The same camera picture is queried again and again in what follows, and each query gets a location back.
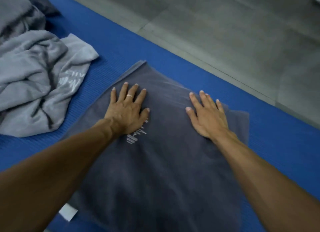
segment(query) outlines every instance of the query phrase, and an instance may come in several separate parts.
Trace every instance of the blue mat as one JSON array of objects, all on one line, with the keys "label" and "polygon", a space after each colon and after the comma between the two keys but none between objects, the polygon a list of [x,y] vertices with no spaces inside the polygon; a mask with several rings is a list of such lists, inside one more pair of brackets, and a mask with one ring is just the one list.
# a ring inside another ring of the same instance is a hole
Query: blue mat
[{"label": "blue mat", "polygon": [[[50,19],[59,37],[73,33],[100,54],[72,98],[66,120],[55,132],[27,138],[0,136],[0,170],[52,145],[85,109],[123,72],[138,60],[194,91],[204,89],[231,109],[250,113],[249,146],[300,186],[320,198],[320,131],[283,111],[215,77],[186,60],[96,14],[73,0],[50,0],[62,16]],[[246,200],[242,231],[263,231]],[[49,226],[52,232],[104,231],[81,215],[70,222],[60,216]]]}]

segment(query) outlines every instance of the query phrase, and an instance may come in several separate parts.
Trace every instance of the floor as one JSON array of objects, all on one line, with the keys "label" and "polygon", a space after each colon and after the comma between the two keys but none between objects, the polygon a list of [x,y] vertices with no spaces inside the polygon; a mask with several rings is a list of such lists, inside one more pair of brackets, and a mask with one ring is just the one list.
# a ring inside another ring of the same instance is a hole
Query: floor
[{"label": "floor", "polygon": [[76,0],[320,128],[315,0]]}]

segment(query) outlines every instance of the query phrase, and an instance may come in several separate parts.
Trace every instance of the white object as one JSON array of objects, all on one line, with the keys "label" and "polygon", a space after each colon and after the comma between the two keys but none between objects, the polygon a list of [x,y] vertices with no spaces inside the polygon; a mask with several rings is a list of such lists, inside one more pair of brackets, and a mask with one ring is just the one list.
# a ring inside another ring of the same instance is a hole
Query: white object
[{"label": "white object", "polygon": [[69,204],[65,204],[59,211],[60,215],[68,222],[74,217],[78,212],[75,208],[71,207]]}]

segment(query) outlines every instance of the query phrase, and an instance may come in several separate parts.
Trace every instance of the crumpled gray fabric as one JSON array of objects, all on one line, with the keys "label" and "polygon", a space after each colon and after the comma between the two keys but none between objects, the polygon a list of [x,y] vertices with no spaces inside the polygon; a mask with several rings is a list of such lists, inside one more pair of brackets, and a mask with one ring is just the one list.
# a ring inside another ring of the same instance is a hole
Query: crumpled gray fabric
[{"label": "crumpled gray fabric", "polygon": [[73,34],[29,31],[0,46],[0,134],[56,130],[98,53]]},{"label": "crumpled gray fabric", "polygon": [[58,16],[60,11],[49,0],[30,0],[45,16]]},{"label": "crumpled gray fabric", "polygon": [[[149,119],[101,154],[69,204],[114,232],[238,231],[240,187],[217,147],[192,127],[185,111],[190,90],[146,62],[125,72],[64,138],[102,119],[111,89],[119,93],[125,81],[147,89],[142,108],[150,108]],[[224,107],[230,129],[247,144],[248,113]]]},{"label": "crumpled gray fabric", "polygon": [[29,0],[0,0],[0,45],[31,30],[44,30],[44,14]]}]

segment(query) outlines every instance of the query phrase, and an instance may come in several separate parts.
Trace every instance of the person's right hand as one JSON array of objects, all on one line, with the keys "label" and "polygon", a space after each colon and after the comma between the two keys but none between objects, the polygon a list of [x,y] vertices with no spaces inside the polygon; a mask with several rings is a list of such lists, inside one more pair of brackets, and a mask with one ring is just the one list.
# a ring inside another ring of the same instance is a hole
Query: person's right hand
[{"label": "person's right hand", "polygon": [[200,91],[201,105],[194,93],[190,93],[190,99],[197,112],[195,114],[191,107],[186,108],[194,129],[202,136],[216,140],[219,136],[228,133],[228,122],[222,104],[219,100],[216,103],[208,94]]}]

